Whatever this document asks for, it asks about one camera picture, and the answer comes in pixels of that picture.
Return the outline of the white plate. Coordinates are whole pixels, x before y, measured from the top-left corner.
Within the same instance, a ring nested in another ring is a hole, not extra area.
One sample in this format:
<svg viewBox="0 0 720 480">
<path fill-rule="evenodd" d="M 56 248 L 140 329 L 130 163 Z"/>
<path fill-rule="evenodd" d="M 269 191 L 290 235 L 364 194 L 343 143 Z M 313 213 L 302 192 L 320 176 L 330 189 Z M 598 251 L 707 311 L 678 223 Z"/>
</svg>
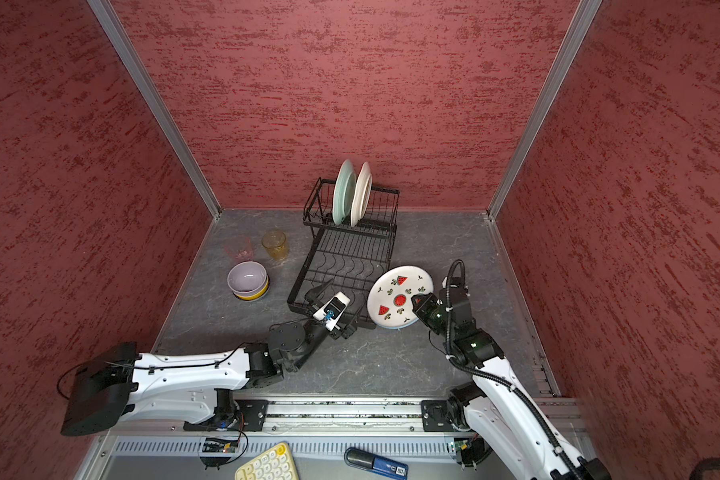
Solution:
<svg viewBox="0 0 720 480">
<path fill-rule="evenodd" d="M 418 320 L 412 299 L 433 292 L 432 277 L 417 266 L 400 266 L 377 279 L 367 297 L 371 320 L 386 329 L 402 329 Z"/>
</svg>

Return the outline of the yellow bowl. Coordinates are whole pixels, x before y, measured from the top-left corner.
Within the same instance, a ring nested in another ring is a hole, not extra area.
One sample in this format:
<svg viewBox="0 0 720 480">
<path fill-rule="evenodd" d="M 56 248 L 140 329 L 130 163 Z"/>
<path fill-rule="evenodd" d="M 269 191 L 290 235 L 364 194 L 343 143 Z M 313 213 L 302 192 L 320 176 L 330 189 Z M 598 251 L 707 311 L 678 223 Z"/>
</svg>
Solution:
<svg viewBox="0 0 720 480">
<path fill-rule="evenodd" d="M 254 301 L 264 296 L 270 288 L 270 282 L 267 281 L 260 288 L 250 292 L 233 291 L 233 294 L 242 301 Z"/>
</svg>

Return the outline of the amber glass cup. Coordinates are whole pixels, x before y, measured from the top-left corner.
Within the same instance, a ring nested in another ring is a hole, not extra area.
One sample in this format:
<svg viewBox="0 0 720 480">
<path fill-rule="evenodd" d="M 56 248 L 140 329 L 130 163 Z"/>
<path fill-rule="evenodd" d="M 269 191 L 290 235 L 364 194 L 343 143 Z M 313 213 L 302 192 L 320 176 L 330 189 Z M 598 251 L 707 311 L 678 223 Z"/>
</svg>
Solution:
<svg viewBox="0 0 720 480">
<path fill-rule="evenodd" d="M 269 230 L 264 233 L 261 244 L 267 254 L 275 261 L 283 261 L 289 255 L 286 234 L 281 230 Z"/>
</svg>

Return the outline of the lilac ceramic bowl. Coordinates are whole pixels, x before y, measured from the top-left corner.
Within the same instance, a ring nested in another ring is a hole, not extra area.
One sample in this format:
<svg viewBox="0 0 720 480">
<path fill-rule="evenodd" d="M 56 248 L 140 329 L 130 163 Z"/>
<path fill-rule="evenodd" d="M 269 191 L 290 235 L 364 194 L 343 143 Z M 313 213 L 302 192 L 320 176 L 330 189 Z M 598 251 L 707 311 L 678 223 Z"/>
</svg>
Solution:
<svg viewBox="0 0 720 480">
<path fill-rule="evenodd" d="M 255 261 L 239 263 L 227 275 L 227 285 L 232 292 L 255 291 L 267 281 L 269 275 L 265 267 Z"/>
</svg>

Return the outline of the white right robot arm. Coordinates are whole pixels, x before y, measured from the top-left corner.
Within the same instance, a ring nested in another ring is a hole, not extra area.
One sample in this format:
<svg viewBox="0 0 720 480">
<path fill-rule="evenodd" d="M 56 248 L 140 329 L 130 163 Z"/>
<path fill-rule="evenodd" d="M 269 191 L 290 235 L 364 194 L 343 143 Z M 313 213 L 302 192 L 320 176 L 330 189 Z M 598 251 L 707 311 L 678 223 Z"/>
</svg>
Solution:
<svg viewBox="0 0 720 480">
<path fill-rule="evenodd" d="M 476 325 L 468 294 L 446 288 L 412 297 L 413 313 L 444 337 L 445 357 L 472 382 L 450 392 L 450 421 L 474 431 L 516 479 L 609 479 L 605 465 L 583 454 L 531 398 L 499 347 Z"/>
</svg>

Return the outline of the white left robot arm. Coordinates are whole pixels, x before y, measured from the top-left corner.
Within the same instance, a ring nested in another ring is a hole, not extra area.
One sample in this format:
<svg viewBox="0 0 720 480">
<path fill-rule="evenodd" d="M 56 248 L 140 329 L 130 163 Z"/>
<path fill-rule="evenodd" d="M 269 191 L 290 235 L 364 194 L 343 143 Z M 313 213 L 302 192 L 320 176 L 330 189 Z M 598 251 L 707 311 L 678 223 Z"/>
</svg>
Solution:
<svg viewBox="0 0 720 480">
<path fill-rule="evenodd" d="M 74 367 L 62 435 L 92 435 L 131 420 L 181 421 L 189 431 L 240 429 L 234 392 L 277 383 L 326 338 L 354 333 L 350 297 L 336 292 L 325 300 L 330 286 L 308 290 L 306 319 L 273 326 L 263 342 L 201 355 L 140 353 L 126 342 Z"/>
</svg>

